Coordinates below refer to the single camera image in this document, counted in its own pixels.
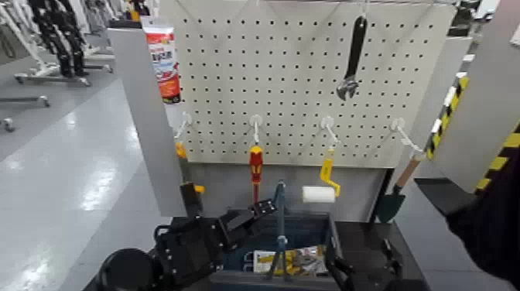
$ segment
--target label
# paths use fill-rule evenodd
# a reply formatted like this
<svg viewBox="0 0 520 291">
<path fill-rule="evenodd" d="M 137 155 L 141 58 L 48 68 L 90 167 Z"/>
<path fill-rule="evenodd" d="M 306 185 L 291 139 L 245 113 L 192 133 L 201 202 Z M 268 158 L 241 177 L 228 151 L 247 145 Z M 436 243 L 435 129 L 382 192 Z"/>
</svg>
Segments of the label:
<svg viewBox="0 0 520 291">
<path fill-rule="evenodd" d="M 178 103 L 180 85 L 173 29 L 165 30 L 169 32 L 146 33 L 146 41 L 152 54 L 153 68 L 156 71 L 162 100 L 165 103 Z"/>
</svg>

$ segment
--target white pegboard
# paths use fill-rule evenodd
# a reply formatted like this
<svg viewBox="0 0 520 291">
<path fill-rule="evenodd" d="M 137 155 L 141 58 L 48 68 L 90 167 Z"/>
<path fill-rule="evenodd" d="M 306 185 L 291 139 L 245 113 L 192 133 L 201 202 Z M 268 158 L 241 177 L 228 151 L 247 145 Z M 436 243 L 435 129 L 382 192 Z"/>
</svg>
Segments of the white pegboard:
<svg viewBox="0 0 520 291">
<path fill-rule="evenodd" d="M 391 133 L 408 133 L 454 15 L 441 4 L 373 3 L 357 72 L 342 101 L 356 2 L 176 0 L 161 3 L 175 26 L 182 96 L 193 116 L 185 144 L 192 162 L 247 163 L 254 114 L 264 119 L 264 162 L 317 166 L 328 147 L 321 118 L 334 118 L 334 164 L 395 167 Z"/>
</svg>

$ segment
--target blue tool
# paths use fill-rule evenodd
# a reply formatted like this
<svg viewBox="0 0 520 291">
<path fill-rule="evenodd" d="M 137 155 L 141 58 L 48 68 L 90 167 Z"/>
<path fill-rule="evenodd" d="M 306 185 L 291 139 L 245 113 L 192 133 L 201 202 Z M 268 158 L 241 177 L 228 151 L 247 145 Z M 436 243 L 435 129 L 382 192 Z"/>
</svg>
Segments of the blue tool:
<svg viewBox="0 0 520 291">
<path fill-rule="evenodd" d="M 273 201 L 276 203 L 276 207 L 278 208 L 278 219 L 276 224 L 278 225 L 278 238 L 276 239 L 278 243 L 278 248 L 276 249 L 275 257 L 272 260 L 271 268 L 269 272 L 267 272 L 267 276 L 265 277 L 267 280 L 272 279 L 273 274 L 275 273 L 276 266 L 278 265 L 278 260 L 280 260 L 280 254 L 282 257 L 282 267 L 283 267 L 283 279 L 284 281 L 290 281 L 289 274 L 287 273 L 287 261 L 286 261 L 286 230 L 285 230 L 285 208 L 286 208 L 286 184 L 283 183 L 283 180 L 280 180 L 276 185 L 276 192 L 273 198 Z"/>
</svg>

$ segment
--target gray floor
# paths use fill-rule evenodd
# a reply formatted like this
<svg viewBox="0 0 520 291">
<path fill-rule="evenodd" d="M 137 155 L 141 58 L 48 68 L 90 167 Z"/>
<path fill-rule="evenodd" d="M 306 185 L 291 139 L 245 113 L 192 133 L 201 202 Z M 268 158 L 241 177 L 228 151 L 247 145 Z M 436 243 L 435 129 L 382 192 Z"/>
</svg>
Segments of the gray floor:
<svg viewBox="0 0 520 291">
<path fill-rule="evenodd" d="M 150 248 L 160 217 L 121 81 L 98 72 L 85 88 L 18 85 L 2 66 L 3 94 L 48 94 L 52 108 L 0 104 L 18 131 L 0 133 L 1 291 L 78 290 L 117 248 Z M 418 176 L 440 175 L 423 163 Z M 397 223 L 432 291 L 512 290 L 479 270 L 442 217 L 410 183 Z"/>
</svg>

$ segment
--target pegboard hook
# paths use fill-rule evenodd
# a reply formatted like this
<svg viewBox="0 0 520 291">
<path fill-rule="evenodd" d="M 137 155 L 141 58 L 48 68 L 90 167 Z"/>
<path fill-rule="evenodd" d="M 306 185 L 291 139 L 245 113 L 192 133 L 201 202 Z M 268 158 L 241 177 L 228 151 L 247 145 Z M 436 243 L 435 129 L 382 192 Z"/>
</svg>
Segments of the pegboard hook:
<svg viewBox="0 0 520 291">
<path fill-rule="evenodd" d="M 183 112 L 183 123 L 180 125 L 179 129 L 177 130 L 177 133 L 173 137 L 174 139 L 178 139 L 186 129 L 188 125 L 191 125 L 193 122 L 193 119 L 191 118 L 191 115 L 187 112 Z"/>
<path fill-rule="evenodd" d="M 263 123 L 263 120 L 260 115 L 253 115 L 249 119 L 249 125 L 252 126 L 253 129 L 255 130 L 253 132 L 253 140 L 255 141 L 256 145 L 260 143 L 260 138 L 258 137 L 258 127 L 262 126 L 262 123 Z"/>
<path fill-rule="evenodd" d="M 405 127 L 405 120 L 402 118 L 396 118 L 390 124 L 390 130 L 401 134 L 401 142 L 405 146 L 410 146 L 416 152 L 423 152 L 423 149 L 419 148 L 415 143 L 412 142 L 410 137 L 402 130 Z"/>
<path fill-rule="evenodd" d="M 336 134 L 332 131 L 332 127 L 334 126 L 334 118 L 331 118 L 330 116 L 321 118 L 320 126 L 322 129 L 326 129 L 329 132 L 331 148 L 340 142 L 340 140 L 337 139 Z"/>
</svg>

